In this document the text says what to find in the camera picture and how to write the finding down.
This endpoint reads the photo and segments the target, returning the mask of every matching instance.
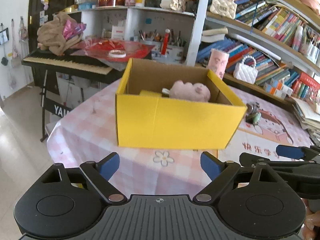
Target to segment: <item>cartoon girl illustration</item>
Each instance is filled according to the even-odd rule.
[[[264,110],[258,110],[258,112],[261,113],[261,118],[258,124],[254,126],[257,133],[263,135],[266,139],[293,145],[291,136],[280,120],[270,112]]]

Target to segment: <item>dark wooden door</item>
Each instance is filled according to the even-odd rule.
[[[54,13],[74,4],[74,0],[49,0],[49,8],[45,11],[48,15],[48,21],[53,19]],[[40,11],[43,11],[44,5],[41,0],[29,0],[28,12],[28,32],[29,32],[29,50],[30,52],[37,48],[37,31],[40,27]],[[36,86],[41,86],[45,71],[33,69],[33,77]],[[58,82],[55,72],[48,72],[47,89],[53,93],[59,94]]]

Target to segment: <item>floor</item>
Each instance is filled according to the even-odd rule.
[[[0,109],[0,240],[21,237],[13,217],[14,206],[53,163],[46,143],[39,140],[39,93],[38,87],[24,88],[5,100]],[[57,100],[56,95],[49,97]]]

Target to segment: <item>red plastic sheet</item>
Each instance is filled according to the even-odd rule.
[[[141,44],[135,41],[105,40],[105,39],[87,39],[74,45],[72,49],[80,49],[71,55],[93,57],[101,62],[128,62],[129,58],[146,57],[153,46]],[[123,58],[114,58],[109,56],[111,50],[124,50],[126,56]]]

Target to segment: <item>white handbag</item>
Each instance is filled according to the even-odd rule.
[[[235,0],[232,2],[228,0],[212,0],[212,5],[210,6],[210,12],[216,13],[231,19],[236,17],[237,4]]]
[[[248,66],[244,63],[247,58],[253,59],[253,66]],[[258,70],[256,69],[256,60],[252,56],[246,56],[242,59],[240,63],[237,63],[236,69],[233,72],[233,76],[236,79],[242,80],[244,82],[254,84],[258,75]]]

